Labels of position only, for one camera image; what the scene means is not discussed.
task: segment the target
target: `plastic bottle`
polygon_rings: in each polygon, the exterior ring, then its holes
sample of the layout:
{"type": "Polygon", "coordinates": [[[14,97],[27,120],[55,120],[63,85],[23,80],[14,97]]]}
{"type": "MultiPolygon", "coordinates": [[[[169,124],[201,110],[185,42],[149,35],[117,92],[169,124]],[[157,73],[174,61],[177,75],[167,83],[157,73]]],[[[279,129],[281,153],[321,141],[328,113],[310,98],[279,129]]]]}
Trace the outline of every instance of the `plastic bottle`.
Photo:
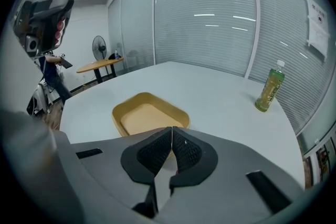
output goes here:
{"type": "Polygon", "coordinates": [[[115,56],[116,60],[119,59],[119,54],[118,54],[118,51],[117,51],[117,50],[114,51],[114,56],[115,56]]]}
{"type": "Polygon", "coordinates": [[[268,110],[283,80],[285,79],[285,75],[282,73],[284,66],[285,62],[278,60],[277,68],[272,68],[270,70],[264,89],[255,103],[256,108],[260,111],[266,112],[268,110]]]}

